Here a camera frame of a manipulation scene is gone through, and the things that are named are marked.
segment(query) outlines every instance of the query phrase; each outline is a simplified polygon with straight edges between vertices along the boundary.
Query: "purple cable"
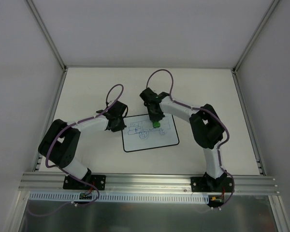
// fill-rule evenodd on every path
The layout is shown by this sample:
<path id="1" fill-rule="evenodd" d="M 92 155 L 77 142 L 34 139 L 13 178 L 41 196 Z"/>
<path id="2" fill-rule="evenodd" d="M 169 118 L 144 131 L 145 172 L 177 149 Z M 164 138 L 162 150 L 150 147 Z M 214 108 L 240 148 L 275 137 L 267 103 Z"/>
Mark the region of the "purple cable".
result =
<path id="1" fill-rule="evenodd" d="M 58 133 L 58 135 L 54 138 L 54 140 L 53 140 L 52 144 L 50 145 L 49 150 L 48 150 L 48 152 L 47 152 L 47 154 L 46 154 L 45 165 L 46 165 L 47 168 L 56 167 L 56 165 L 48 165 L 48 161 L 49 161 L 50 153 L 52 152 L 52 149 L 53 149 L 53 147 L 54 147 L 56 141 L 57 141 L 58 138 L 63 134 L 63 132 L 65 132 L 68 128 L 71 128 L 71 127 L 73 127 L 73 126 L 75 126 L 75 125 L 77 125 L 77 124 L 80 124 L 80 123 L 83 123 L 83 122 L 86 122 L 86 121 L 89 121 L 89 120 L 92 120 L 92 119 L 98 118 L 98 117 L 100 117 L 101 115 L 103 115 L 106 111 L 108 111 L 108 110 L 109 110 L 109 109 L 110 109 L 110 108 L 111 108 L 111 107 L 116 103 L 116 101 L 118 101 L 118 99 L 121 97 L 121 95 L 122 95 L 122 93 L 123 93 L 123 91 L 124 91 L 124 86 L 123 86 L 122 84 L 116 84 L 116 85 L 114 85 L 114 86 L 113 86 L 113 87 L 108 91 L 107 96 L 106 96 L 106 100 L 107 100 L 107 98 L 108 98 L 110 92 L 111 92 L 115 87 L 117 87 L 117 86 L 121 86 L 121 92 L 120 92 L 120 94 L 118 95 L 118 97 L 117 97 L 117 98 L 112 102 L 112 104 L 111 104 L 110 106 L 108 106 L 105 110 L 103 110 L 101 113 L 99 113 L 99 114 L 96 115 L 96 116 L 92 116 L 92 117 L 88 117 L 88 118 L 85 118 L 85 119 L 79 120 L 77 123 L 74 122 L 74 123 L 72 123 L 72 124 L 66 126 L 65 128 L 63 128 L 63 129 Z M 82 181 L 82 180 L 76 178 L 75 176 L 69 174 L 68 172 L 66 172 L 66 171 L 63 170 L 62 168 L 59 168 L 59 169 L 60 169 L 61 171 L 63 171 L 65 174 L 68 174 L 68 175 L 69 175 L 71 178 L 73 178 L 74 180 L 77 180 L 78 182 L 80 182 L 80 183 L 82 183 L 82 184 L 85 184 L 85 185 L 88 185 L 88 186 L 92 187 L 93 189 L 96 190 L 96 192 L 97 192 L 97 194 L 98 194 L 98 196 L 97 196 L 95 199 L 93 199 L 92 201 L 90 201 L 90 202 L 88 202 L 88 203 L 86 203 L 86 204 L 77 204 L 77 206 L 80 206 L 80 207 L 88 206 L 88 205 L 90 205 L 90 204 L 93 204 L 96 200 L 99 199 L 99 197 L 100 197 L 100 192 L 99 192 L 99 190 L 98 190 L 94 185 L 92 185 L 92 184 L 90 184 L 90 183 L 87 183 L 87 182 L 85 182 L 85 181 Z M 46 216 L 49 216 L 49 215 L 54 214 L 55 212 L 57 212 L 58 210 L 60 210 L 61 208 L 63 208 L 64 206 L 66 206 L 66 205 L 68 205 L 68 204 L 71 204 L 71 202 L 66 202 L 66 203 L 62 204 L 62 205 L 59 206 L 57 209 L 55 209 L 53 212 L 50 212 L 50 213 L 47 213 L 47 214 L 40 214 L 40 215 L 31 212 L 31 211 L 29 210 L 29 204 L 28 204 L 28 206 L 27 206 L 27 211 L 28 211 L 28 213 L 29 213 L 30 215 L 35 216 L 35 217 L 46 217 Z"/>
<path id="2" fill-rule="evenodd" d="M 176 101 L 176 100 L 173 99 L 173 97 L 172 97 L 172 90 L 173 90 L 173 85 L 174 85 L 174 78 L 173 78 L 172 73 L 171 73 L 169 70 L 167 70 L 167 69 L 158 69 L 158 70 L 154 71 L 154 72 L 150 75 L 150 77 L 148 78 L 148 80 L 147 80 L 146 88 L 148 88 L 149 80 L 152 78 L 152 76 L 155 75 L 156 73 L 160 72 L 160 71 L 165 71 L 165 72 L 167 72 L 167 73 L 170 75 L 170 77 L 171 77 L 171 81 L 172 81 L 172 83 L 171 83 L 171 88 L 170 88 L 170 99 L 171 99 L 172 102 L 174 102 L 174 103 L 176 103 L 176 104 L 178 104 L 178 105 L 184 106 L 184 107 L 186 107 L 186 108 L 189 108 L 189 109 L 203 111 L 204 114 L 205 114 L 205 112 L 208 113 L 211 117 L 213 117 L 213 118 L 214 118 L 214 119 L 215 119 L 215 120 L 216 120 L 216 121 L 217 121 L 217 122 L 218 122 L 218 123 L 219 123 L 219 124 L 224 128 L 224 130 L 225 130 L 225 132 L 226 132 L 226 134 L 227 134 L 227 138 L 226 138 L 226 140 L 223 141 L 223 142 L 221 142 L 221 143 L 217 146 L 219 166 L 220 166 L 221 170 L 222 170 L 225 174 L 227 174 L 227 175 L 229 175 L 229 176 L 231 177 L 231 179 L 232 179 L 232 185 L 233 185 L 233 189 L 232 189 L 232 192 L 231 192 L 229 198 L 228 198 L 228 199 L 225 201 L 225 203 L 223 204 L 223 205 L 225 205 L 225 204 L 230 200 L 230 198 L 233 196 L 233 194 L 234 194 L 234 177 L 233 177 L 233 175 L 231 175 L 229 172 L 227 172 L 227 170 L 225 170 L 225 169 L 222 167 L 221 154 L 220 154 L 220 147 L 221 147 L 222 145 L 224 145 L 226 142 L 229 141 L 229 139 L 230 139 L 230 133 L 229 133 L 227 127 L 226 127 L 226 126 L 221 122 L 221 120 L 220 120 L 216 115 L 214 115 L 212 112 L 210 112 L 209 110 L 206 110 L 206 109 L 203 109 L 203 108 L 191 107 L 190 105 L 184 104 L 184 103 L 182 103 L 182 102 L 179 102 L 179 101 Z"/>

